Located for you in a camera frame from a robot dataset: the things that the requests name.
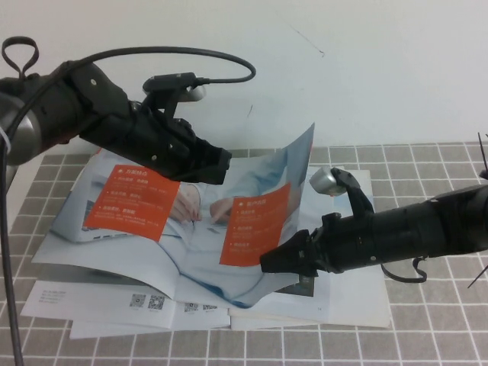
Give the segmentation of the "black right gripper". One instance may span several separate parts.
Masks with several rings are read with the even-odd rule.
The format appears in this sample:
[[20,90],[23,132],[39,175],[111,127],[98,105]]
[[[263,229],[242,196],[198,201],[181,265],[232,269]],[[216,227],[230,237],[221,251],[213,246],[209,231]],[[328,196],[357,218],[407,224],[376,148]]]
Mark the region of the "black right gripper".
[[337,213],[323,217],[323,225],[311,234],[297,231],[288,241],[261,256],[263,273],[290,273],[317,277],[319,271],[344,271],[382,265],[385,252],[380,229],[384,215],[368,214],[361,219],[342,218]]

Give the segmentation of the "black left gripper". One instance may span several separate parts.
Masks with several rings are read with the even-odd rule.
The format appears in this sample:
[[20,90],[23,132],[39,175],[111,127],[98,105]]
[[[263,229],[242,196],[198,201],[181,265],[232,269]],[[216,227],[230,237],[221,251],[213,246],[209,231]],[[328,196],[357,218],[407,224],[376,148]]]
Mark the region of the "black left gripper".
[[197,139],[184,119],[130,103],[133,125],[129,132],[130,158],[170,179],[221,185],[232,158],[230,151]]

